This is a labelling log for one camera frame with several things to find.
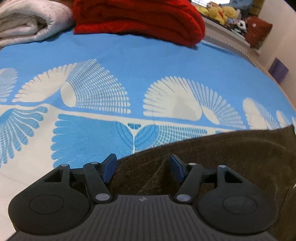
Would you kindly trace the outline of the blue white patterned bedsheet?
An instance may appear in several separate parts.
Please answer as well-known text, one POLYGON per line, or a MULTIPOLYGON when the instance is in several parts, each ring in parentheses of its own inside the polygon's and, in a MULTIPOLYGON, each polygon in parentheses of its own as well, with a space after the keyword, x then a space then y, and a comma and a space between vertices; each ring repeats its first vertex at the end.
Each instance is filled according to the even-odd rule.
POLYGON ((12 198, 81 168, 187 138, 295 124, 259 65, 206 36, 192 48, 134 35, 59 33, 1 49, 1 240, 12 198))

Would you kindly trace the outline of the yellow plush toys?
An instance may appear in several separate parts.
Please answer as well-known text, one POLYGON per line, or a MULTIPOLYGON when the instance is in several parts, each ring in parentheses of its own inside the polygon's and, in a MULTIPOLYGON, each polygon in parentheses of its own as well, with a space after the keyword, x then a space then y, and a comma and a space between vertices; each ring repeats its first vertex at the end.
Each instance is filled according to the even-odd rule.
POLYGON ((206 6, 196 4, 195 8, 201 15, 222 26, 233 25, 238 17, 238 12, 232 6, 222 6, 212 1, 206 6))

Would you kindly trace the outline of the purple box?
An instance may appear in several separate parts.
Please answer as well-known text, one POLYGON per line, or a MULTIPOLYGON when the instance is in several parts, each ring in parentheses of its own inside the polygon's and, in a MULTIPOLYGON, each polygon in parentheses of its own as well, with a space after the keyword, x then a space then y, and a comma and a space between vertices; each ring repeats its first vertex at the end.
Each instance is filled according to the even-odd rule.
POLYGON ((278 58, 275 58, 268 72, 278 84, 281 84, 287 76, 289 69, 278 58))

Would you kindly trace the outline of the dark red cushion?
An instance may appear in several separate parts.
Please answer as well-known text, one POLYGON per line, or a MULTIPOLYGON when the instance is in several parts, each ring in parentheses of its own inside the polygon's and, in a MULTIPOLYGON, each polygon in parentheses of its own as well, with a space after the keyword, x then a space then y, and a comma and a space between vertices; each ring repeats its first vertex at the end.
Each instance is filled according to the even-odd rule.
POLYGON ((269 36, 273 24, 270 24, 257 16, 248 16, 244 19, 247 25, 247 33, 244 35, 245 40, 251 48, 260 49, 263 42, 269 36))

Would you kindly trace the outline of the brown corduroy pants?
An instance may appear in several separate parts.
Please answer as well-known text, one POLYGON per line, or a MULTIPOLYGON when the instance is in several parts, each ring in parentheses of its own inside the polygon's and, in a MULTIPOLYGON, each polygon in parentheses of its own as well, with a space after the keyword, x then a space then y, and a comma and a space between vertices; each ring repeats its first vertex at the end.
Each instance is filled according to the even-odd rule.
POLYGON ((112 195, 175 195, 179 184, 169 159, 206 169, 226 165, 273 197, 278 217, 270 234, 295 240, 295 129, 220 133, 148 149, 124 157, 109 184, 112 195))

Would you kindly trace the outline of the white folded blanket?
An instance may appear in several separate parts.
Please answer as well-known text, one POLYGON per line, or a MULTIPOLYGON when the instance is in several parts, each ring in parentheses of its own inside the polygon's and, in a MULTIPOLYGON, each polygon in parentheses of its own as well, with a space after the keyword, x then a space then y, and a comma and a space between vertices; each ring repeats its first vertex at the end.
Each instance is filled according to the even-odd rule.
POLYGON ((73 1, 1 1, 1 48, 38 42, 74 24, 73 1))

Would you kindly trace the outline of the red knitted blanket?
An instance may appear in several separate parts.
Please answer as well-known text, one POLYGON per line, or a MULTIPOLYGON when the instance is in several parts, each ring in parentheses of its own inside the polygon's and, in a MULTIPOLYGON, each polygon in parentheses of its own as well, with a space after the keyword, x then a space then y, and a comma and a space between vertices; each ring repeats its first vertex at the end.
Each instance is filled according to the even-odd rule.
POLYGON ((74 1, 72 13, 75 34, 137 34, 186 47, 205 37, 189 1, 74 1))

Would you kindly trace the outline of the white bed frame ledge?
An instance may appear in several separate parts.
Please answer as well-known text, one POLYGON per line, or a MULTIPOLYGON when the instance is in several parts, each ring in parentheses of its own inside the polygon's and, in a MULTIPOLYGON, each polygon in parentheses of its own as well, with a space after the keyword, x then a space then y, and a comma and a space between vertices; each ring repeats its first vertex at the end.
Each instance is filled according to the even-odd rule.
POLYGON ((237 53, 242 52, 250 56, 260 56, 261 52, 257 49, 251 48, 250 44, 243 40, 242 37, 239 37, 235 33, 227 30, 225 27, 205 17, 202 18, 206 28, 204 37, 205 41, 237 53))

